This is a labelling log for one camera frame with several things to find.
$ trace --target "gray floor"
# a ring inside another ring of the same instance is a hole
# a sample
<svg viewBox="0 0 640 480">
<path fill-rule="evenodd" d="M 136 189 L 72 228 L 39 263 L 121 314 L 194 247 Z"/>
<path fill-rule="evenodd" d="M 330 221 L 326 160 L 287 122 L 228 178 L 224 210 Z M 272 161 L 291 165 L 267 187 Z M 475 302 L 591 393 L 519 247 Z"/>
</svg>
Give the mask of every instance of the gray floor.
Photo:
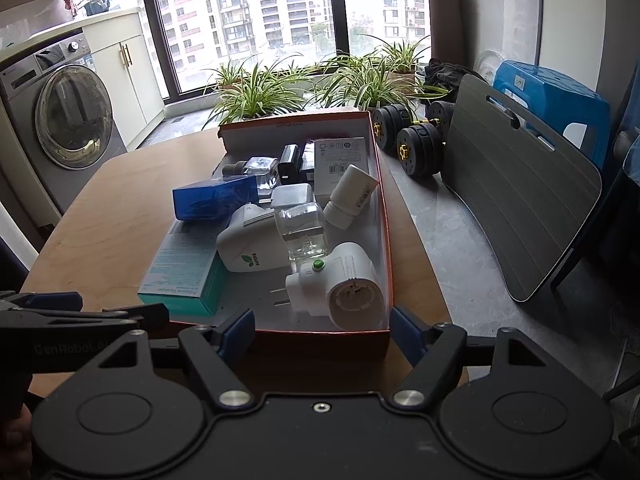
<svg viewBox="0 0 640 480">
<path fill-rule="evenodd" d="M 164 120 L 141 147 L 199 131 L 208 115 L 209 110 L 202 110 Z M 492 336 L 502 326 L 516 327 L 598 394 L 609 390 L 622 348 L 611 331 L 611 312 L 621 305 L 610 286 L 581 262 L 556 294 L 546 284 L 532 300 L 515 303 L 482 229 L 439 175 L 418 183 L 404 173 L 397 160 L 385 157 L 453 321 L 471 335 Z M 619 382 L 638 369 L 640 359 L 627 354 Z M 486 368 L 471 368 L 469 375 L 473 379 L 487 372 Z M 637 393 L 630 392 L 612 403 L 616 433 L 628 427 Z"/>
</svg>

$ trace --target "blue box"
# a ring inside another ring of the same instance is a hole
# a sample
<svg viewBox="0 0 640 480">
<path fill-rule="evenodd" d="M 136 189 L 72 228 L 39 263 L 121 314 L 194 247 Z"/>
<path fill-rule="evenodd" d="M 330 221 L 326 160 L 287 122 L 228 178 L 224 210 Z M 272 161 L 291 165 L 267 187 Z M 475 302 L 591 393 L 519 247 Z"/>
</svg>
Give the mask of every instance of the blue box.
<svg viewBox="0 0 640 480">
<path fill-rule="evenodd" d="M 257 202 L 255 175 L 210 178 L 174 189 L 174 211 L 178 220 L 219 221 L 244 204 Z"/>
</svg>

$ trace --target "barcode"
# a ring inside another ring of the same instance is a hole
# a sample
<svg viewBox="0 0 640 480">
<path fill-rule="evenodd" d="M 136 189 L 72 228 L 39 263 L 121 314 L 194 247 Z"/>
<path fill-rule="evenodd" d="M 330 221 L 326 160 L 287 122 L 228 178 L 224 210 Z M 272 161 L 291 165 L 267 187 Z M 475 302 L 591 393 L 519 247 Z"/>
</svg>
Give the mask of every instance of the barcode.
<svg viewBox="0 0 640 480">
<path fill-rule="evenodd" d="M 348 167 L 348 164 L 333 164 L 329 166 L 329 173 L 344 173 Z"/>
<path fill-rule="evenodd" d="M 171 234 L 172 235 L 185 235 L 188 234 L 189 232 L 191 232 L 191 228 L 193 227 L 192 224 L 189 224 L 188 222 L 178 222 L 176 225 L 174 225 L 171 228 Z"/>
</svg>

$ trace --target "metal screw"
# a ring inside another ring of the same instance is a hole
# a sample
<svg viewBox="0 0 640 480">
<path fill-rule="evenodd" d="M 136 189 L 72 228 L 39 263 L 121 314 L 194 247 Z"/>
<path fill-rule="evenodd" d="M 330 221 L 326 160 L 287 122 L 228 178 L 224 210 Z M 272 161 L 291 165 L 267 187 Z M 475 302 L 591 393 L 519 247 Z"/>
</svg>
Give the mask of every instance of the metal screw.
<svg viewBox="0 0 640 480">
<path fill-rule="evenodd" d="M 223 406 L 230 408 L 237 408 L 238 406 L 244 406 L 251 401 L 251 395 L 242 390 L 227 390 L 222 392 L 218 397 L 218 402 Z"/>
<path fill-rule="evenodd" d="M 331 405 L 327 402 L 316 402 L 314 404 L 314 411 L 316 413 L 326 413 L 331 410 Z"/>
<path fill-rule="evenodd" d="M 394 402 L 400 406 L 419 406 L 424 402 L 424 394 L 418 390 L 400 390 L 394 393 Z"/>
</svg>

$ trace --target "blue stool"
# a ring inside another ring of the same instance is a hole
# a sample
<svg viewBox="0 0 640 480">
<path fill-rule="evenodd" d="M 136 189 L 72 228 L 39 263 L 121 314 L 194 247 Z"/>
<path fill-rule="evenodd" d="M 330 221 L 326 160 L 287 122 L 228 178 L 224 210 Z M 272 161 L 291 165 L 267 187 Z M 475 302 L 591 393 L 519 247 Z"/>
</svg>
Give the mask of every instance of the blue stool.
<svg viewBox="0 0 640 480">
<path fill-rule="evenodd" d="M 511 60 L 498 68 L 494 88 L 511 91 L 560 135 L 572 123 L 594 127 L 595 142 L 583 141 L 580 149 L 602 169 L 609 147 L 610 112 L 609 103 L 596 92 L 556 70 Z"/>
</svg>

